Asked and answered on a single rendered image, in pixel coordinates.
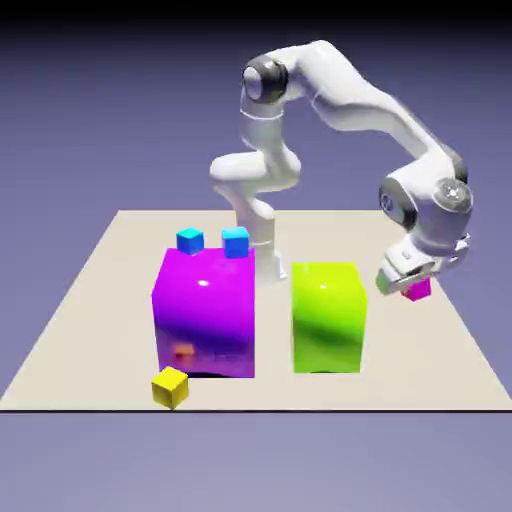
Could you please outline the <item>small blue cube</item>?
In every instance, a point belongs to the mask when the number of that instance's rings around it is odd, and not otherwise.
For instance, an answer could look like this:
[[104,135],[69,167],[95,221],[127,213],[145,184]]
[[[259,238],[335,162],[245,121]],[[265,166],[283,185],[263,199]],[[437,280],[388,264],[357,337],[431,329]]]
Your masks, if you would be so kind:
[[176,249],[187,255],[194,255],[204,249],[204,233],[196,228],[186,228],[176,233]]
[[221,230],[222,245],[226,258],[244,258],[249,254],[249,233],[245,227],[237,226]]

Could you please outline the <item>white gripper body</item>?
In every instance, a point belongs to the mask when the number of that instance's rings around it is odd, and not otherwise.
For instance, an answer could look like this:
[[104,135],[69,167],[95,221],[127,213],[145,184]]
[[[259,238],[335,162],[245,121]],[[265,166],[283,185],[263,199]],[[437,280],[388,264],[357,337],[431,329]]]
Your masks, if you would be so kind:
[[402,292],[429,277],[435,260],[411,244],[396,244],[386,251],[376,277],[383,295]]

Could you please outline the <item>large lime green box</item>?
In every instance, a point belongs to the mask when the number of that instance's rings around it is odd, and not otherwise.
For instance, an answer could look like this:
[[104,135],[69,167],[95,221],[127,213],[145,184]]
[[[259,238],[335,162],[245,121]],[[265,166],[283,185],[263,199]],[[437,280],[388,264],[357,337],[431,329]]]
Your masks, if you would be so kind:
[[296,373],[358,373],[368,299],[348,262],[295,262],[291,273]]

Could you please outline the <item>small magenta cube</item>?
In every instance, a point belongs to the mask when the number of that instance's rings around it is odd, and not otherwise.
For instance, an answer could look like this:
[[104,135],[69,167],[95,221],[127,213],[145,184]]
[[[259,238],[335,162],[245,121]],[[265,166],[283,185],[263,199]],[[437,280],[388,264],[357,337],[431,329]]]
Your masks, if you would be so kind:
[[431,282],[429,278],[415,282],[408,286],[401,294],[412,302],[424,299],[431,295]]

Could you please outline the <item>small yellow cube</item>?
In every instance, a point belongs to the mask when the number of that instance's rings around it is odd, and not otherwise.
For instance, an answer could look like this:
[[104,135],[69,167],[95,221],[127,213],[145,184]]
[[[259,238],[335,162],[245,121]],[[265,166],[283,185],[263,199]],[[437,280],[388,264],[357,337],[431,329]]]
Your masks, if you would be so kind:
[[165,367],[151,381],[153,400],[175,409],[189,396],[188,375],[173,367]]

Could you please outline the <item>large magenta box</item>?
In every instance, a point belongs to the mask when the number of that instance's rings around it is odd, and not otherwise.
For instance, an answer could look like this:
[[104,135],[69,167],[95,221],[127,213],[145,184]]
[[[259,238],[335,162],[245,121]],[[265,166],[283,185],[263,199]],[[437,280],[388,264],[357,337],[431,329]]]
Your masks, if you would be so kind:
[[169,248],[152,291],[160,369],[190,376],[255,376],[255,257],[221,248]]

